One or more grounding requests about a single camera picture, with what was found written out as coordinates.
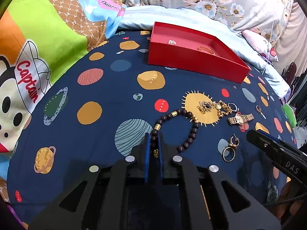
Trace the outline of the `person's right hand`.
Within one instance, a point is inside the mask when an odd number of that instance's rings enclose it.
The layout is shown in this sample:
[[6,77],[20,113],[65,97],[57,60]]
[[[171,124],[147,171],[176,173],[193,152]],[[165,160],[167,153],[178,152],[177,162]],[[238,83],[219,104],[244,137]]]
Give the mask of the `person's right hand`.
[[[289,181],[286,185],[282,188],[280,197],[278,202],[294,198],[299,191],[299,186],[294,181]],[[299,211],[300,207],[302,206],[304,200],[298,200],[295,202],[289,202],[286,204],[281,204],[274,206],[272,208],[273,215],[277,217],[279,222],[281,222],[282,217],[285,213],[290,213],[290,215],[296,215]]]

